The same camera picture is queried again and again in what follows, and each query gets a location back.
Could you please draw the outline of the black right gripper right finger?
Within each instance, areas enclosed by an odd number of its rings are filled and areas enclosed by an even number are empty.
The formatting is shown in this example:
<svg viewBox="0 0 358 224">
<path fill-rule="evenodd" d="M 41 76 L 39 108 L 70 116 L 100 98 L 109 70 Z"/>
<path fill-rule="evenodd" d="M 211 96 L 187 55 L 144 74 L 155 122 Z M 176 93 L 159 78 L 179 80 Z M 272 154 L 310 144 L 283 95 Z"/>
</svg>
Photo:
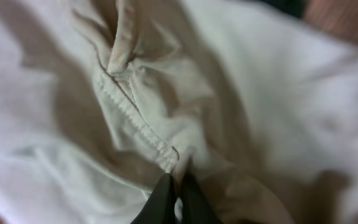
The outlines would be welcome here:
<svg viewBox="0 0 358 224">
<path fill-rule="evenodd" d="M 183 224 L 223 224 L 213 212 L 195 177 L 186 174 L 181 183 Z"/>
</svg>

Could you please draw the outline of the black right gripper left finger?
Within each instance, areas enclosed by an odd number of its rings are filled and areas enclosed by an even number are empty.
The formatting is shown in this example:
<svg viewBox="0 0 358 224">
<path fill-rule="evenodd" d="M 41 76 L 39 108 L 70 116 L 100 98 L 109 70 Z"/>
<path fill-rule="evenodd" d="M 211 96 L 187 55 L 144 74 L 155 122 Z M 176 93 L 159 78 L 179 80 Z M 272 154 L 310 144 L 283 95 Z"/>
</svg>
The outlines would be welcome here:
<svg viewBox="0 0 358 224">
<path fill-rule="evenodd" d="M 173 177 L 164 174 L 131 224 L 175 224 L 176 201 Z"/>
</svg>

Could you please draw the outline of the beige khaki shorts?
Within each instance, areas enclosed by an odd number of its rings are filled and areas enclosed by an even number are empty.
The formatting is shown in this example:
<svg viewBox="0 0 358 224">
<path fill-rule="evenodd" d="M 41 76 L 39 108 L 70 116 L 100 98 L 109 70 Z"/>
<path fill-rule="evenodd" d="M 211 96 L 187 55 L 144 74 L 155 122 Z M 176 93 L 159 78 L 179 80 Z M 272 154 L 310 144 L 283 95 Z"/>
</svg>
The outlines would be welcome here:
<svg viewBox="0 0 358 224">
<path fill-rule="evenodd" d="M 358 223 L 358 46 L 252 1 L 0 1 L 0 219 Z"/>
</svg>

